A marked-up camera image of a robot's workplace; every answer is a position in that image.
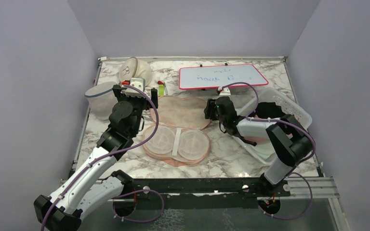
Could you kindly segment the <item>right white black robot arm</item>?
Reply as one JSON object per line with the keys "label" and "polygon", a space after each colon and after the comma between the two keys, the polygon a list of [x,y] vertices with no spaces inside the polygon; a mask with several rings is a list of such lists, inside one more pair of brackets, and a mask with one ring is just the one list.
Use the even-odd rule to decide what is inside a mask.
{"label": "right white black robot arm", "polygon": [[253,138],[270,141],[276,158],[261,176],[259,191],[266,196],[277,191],[278,185],[303,161],[314,154],[314,139],[293,115],[280,118],[254,118],[238,115],[228,96],[208,99],[204,109],[206,119],[219,121],[222,133],[254,145]]}

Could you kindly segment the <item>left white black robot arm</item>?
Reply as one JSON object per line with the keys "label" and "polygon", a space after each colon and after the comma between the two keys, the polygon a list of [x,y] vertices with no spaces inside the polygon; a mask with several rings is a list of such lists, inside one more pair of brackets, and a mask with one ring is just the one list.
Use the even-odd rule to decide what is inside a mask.
{"label": "left white black robot arm", "polygon": [[40,195],[34,201],[42,231],[76,231],[82,221],[106,201],[132,193],[132,178],[121,170],[101,184],[96,182],[128,150],[149,140],[137,145],[133,143],[142,130],[143,111],[158,108],[158,90],[152,88],[151,95],[147,96],[145,88],[134,82],[122,86],[116,84],[112,90],[118,102],[113,106],[109,125],[92,153],[62,186],[49,196]]}

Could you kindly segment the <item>floral mesh laundry bag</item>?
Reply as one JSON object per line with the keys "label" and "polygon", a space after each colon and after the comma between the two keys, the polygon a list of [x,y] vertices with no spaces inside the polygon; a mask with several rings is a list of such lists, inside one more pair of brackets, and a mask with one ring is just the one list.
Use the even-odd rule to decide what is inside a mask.
{"label": "floral mesh laundry bag", "polygon": [[207,101],[197,97],[161,96],[155,122],[143,132],[145,153],[174,167],[201,162],[210,151],[210,139],[202,130],[211,120],[205,119]]}

